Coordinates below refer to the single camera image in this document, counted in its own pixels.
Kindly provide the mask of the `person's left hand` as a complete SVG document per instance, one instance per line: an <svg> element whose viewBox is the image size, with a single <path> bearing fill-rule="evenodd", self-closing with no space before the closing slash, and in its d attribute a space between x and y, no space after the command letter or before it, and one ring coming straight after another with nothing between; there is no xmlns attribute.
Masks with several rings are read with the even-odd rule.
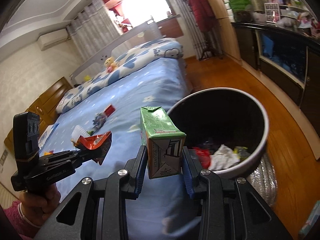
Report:
<svg viewBox="0 0 320 240"><path fill-rule="evenodd" d="M21 201L21 211L24 217L35 226L42 226L44 222L58 207L61 194L56 184L52 184L46 193L40 196L29 192L21 192L19 200Z"/></svg>

